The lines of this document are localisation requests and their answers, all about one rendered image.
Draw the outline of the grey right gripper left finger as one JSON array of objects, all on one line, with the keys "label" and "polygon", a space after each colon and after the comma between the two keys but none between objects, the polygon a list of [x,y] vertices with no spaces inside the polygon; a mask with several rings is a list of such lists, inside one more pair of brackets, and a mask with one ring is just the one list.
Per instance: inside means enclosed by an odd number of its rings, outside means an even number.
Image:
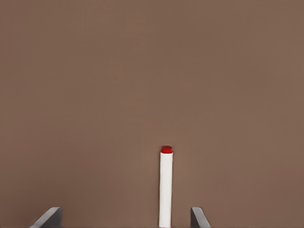
[{"label": "grey right gripper left finger", "polygon": [[62,228],[63,210],[61,207],[51,207],[29,228]]}]

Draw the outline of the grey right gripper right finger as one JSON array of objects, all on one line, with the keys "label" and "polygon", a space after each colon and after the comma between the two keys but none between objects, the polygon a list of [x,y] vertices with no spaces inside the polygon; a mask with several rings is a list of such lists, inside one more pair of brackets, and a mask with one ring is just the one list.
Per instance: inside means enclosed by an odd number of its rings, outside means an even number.
[{"label": "grey right gripper right finger", "polygon": [[202,208],[191,207],[190,228],[211,228]]}]

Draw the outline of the white marker with red end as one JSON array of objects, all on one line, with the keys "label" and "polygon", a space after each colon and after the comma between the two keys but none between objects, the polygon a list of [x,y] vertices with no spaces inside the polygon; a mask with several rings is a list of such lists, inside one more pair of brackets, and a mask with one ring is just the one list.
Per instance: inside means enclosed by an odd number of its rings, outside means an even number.
[{"label": "white marker with red end", "polygon": [[160,201],[159,227],[171,228],[173,148],[161,147],[160,152]]}]

